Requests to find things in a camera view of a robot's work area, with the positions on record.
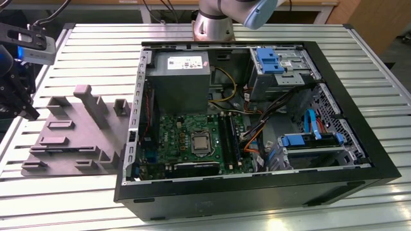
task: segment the sticker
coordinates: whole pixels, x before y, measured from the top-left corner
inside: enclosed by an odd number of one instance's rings
[[[201,69],[203,60],[200,56],[169,57],[166,60],[168,70]]]
[[[264,160],[260,156],[256,158],[259,165],[264,166]]]
[[[244,100],[245,100],[247,102],[249,102],[249,94],[248,94],[248,93],[244,93]]]
[[[291,62],[287,61],[281,62],[281,66],[291,66]]]

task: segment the aluminum table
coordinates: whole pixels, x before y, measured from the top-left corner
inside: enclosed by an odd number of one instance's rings
[[[37,77],[38,120],[16,118],[0,145],[0,229],[409,230],[411,96],[355,30],[341,25],[273,25],[251,31],[236,25],[235,35],[236,40],[319,43],[403,177],[327,206],[142,222],[113,203],[114,175],[21,176],[21,162],[49,114],[49,97],[69,96],[76,84],[89,84],[104,102],[130,102],[141,41],[192,40],[188,24],[82,24],[62,30],[57,61]]]

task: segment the cpu socket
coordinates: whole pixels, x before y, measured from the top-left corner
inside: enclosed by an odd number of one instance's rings
[[[191,153],[197,157],[211,154],[211,138],[208,131],[196,131],[191,133]]]

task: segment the green motherboard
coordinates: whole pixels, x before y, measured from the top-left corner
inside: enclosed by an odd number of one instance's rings
[[[239,158],[233,161],[235,165],[227,164],[227,157],[224,156],[227,146],[224,146],[223,136],[220,136],[219,119],[220,114],[161,116],[158,148],[154,153],[152,150],[145,150],[144,158],[149,159],[154,154],[156,164],[165,165],[184,162],[217,162],[220,164],[219,175],[252,172],[251,158]],[[229,114],[229,120],[239,139],[240,133],[245,131],[243,117]],[[239,145],[237,150],[237,156],[243,156]]]

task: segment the black cable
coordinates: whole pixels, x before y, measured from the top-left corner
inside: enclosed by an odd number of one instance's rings
[[[4,8],[12,3],[12,0],[5,0],[1,4],[0,4],[0,12],[4,10]]]
[[[172,3],[171,3],[169,0],[166,0],[166,2],[168,2],[168,4],[169,4],[169,7],[172,8],[172,14],[173,14],[173,17],[175,17],[175,21],[176,21],[176,23],[179,23],[177,13],[176,13],[176,11],[175,11],[175,9],[173,9]]]
[[[142,3],[144,3],[144,6],[145,6],[145,9],[148,10],[148,13],[149,13],[150,17],[152,17],[158,23],[162,24],[161,20],[158,20],[158,19],[153,16],[152,11],[148,9],[148,5],[146,5],[145,0],[142,0]]]
[[[37,21],[34,21],[33,26],[40,26],[40,25],[42,25],[45,23],[49,23],[52,20],[54,20],[56,17],[58,16],[58,14],[61,13],[61,11],[68,6],[69,2],[70,2],[70,0],[65,0],[65,2],[60,6],[60,8],[56,10],[56,12],[48,18],[38,19]]]
[[[164,0],[160,0],[162,5],[166,7],[168,11],[164,11],[165,13],[171,13],[172,9],[169,8],[169,6],[165,4]]]

